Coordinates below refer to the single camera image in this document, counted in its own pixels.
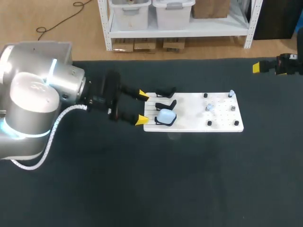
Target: white board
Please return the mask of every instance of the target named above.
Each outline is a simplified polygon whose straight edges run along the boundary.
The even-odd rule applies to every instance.
[[[155,93],[147,93],[150,97],[145,102],[144,116],[150,120],[144,125],[144,131],[153,132],[241,132],[244,130],[239,105],[236,95],[231,98],[228,93],[175,93],[172,98],[157,97]],[[173,100],[177,105],[173,111],[177,119],[172,126],[158,125],[155,117],[159,111],[156,110],[156,103],[170,105]],[[213,109],[206,111],[206,106],[211,104]]]

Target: black tabletop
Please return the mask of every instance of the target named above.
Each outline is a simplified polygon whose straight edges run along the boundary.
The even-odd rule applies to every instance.
[[[74,111],[39,169],[0,161],[0,226],[301,227],[303,77],[253,75],[257,61],[75,62],[87,77],[116,69],[146,92],[233,89],[244,132],[171,140]],[[144,103],[121,101],[143,113]]]

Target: yellow object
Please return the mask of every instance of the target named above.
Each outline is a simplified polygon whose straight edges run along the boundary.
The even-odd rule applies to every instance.
[[[142,95],[142,96],[145,96],[145,97],[149,98],[149,96],[146,93],[144,93],[143,91],[141,91],[141,90],[139,91],[139,94]]]
[[[144,117],[142,115],[139,114],[139,118],[138,118],[138,121],[135,125],[140,125],[140,124],[147,124],[149,121],[149,118],[148,117]]]
[[[260,62],[254,64],[254,65],[252,66],[252,72],[253,72],[253,73],[259,73],[259,72],[260,72]]]

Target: cardboard box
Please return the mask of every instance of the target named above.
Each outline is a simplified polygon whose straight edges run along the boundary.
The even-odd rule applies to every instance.
[[[134,39],[114,39],[112,47],[115,52],[134,52]]]
[[[163,49],[167,52],[183,52],[185,48],[185,38],[165,38]]]
[[[142,53],[155,53],[157,47],[156,38],[136,38],[134,40],[134,51]]]
[[[196,0],[193,6],[193,17],[226,18],[229,14],[231,0]]]

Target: white plastic bin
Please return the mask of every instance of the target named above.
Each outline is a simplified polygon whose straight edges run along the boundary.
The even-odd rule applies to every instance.
[[[148,6],[152,0],[109,0],[120,30],[144,30],[148,26]]]
[[[186,29],[195,0],[152,0],[157,8],[159,30]]]

